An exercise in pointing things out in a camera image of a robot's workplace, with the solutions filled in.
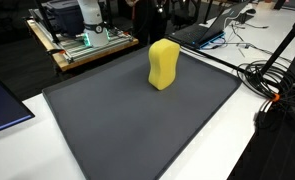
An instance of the yellow sponge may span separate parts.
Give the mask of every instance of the yellow sponge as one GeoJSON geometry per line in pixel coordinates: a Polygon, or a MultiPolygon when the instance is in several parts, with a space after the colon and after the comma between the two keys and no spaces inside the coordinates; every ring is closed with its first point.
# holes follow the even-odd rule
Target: yellow sponge
{"type": "Polygon", "coordinates": [[[150,47],[148,81],[158,90],[165,89],[175,80],[179,49],[177,43],[167,39],[161,39],[150,47]]]}

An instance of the wooden board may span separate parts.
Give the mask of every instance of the wooden board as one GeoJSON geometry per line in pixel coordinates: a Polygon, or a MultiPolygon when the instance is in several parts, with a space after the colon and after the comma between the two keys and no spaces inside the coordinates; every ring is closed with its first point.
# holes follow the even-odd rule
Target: wooden board
{"type": "MultiPolygon", "coordinates": [[[[45,46],[46,50],[50,50],[50,49],[55,49],[56,47],[53,45],[53,43],[46,37],[46,35],[38,28],[38,26],[35,24],[35,22],[33,20],[28,20],[27,21],[28,26],[30,27],[30,29],[35,33],[35,35],[38,37],[38,39],[40,40],[40,42],[45,46]]],[[[105,57],[107,55],[113,54],[115,52],[124,50],[126,48],[129,48],[131,46],[137,45],[138,44],[138,39],[134,38],[132,42],[126,43],[126,44],[122,44],[119,46],[116,46],[112,49],[106,49],[106,51],[102,51],[99,52],[91,57],[88,57],[84,60],[81,61],[76,61],[73,63],[68,64],[67,60],[65,59],[65,57],[61,54],[54,54],[53,55],[53,59],[55,60],[55,62],[57,63],[57,65],[59,66],[59,68],[62,71],[67,71],[69,69],[78,67],[80,65],[86,64],[88,62],[94,61],[96,59],[105,57]]]]}

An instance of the black monitor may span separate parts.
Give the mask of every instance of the black monitor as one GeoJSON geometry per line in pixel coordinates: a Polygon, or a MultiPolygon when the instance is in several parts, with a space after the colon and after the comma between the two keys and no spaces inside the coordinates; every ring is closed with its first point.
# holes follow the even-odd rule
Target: black monitor
{"type": "Polygon", "coordinates": [[[0,131],[35,117],[0,81],[0,131]]]}

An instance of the white table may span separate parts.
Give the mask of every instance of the white table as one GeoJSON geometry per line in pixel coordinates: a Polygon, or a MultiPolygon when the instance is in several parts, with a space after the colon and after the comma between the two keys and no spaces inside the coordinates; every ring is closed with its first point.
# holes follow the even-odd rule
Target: white table
{"type": "MultiPolygon", "coordinates": [[[[263,30],[248,27],[248,31],[241,30],[239,34],[246,41],[273,51],[294,23],[295,12],[262,10],[257,13],[257,17],[248,23],[269,25],[270,28],[261,33],[263,30]]],[[[246,61],[231,45],[208,53],[235,65],[246,61]]],[[[295,40],[283,55],[289,59],[295,56],[295,40]]],[[[199,59],[234,73],[212,60],[199,59]]],[[[226,179],[255,131],[254,114],[264,101],[243,85],[240,86],[161,179],[226,179]]],[[[43,96],[37,95],[24,103],[36,117],[0,132],[0,180],[85,179],[43,96]]]]}

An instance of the laptop keyboard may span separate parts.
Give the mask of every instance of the laptop keyboard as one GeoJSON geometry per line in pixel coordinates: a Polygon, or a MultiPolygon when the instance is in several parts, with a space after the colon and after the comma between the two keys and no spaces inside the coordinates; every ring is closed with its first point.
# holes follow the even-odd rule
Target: laptop keyboard
{"type": "Polygon", "coordinates": [[[176,32],[173,37],[179,39],[180,41],[191,43],[199,40],[207,31],[206,27],[202,26],[190,26],[181,31],[176,32]]]}

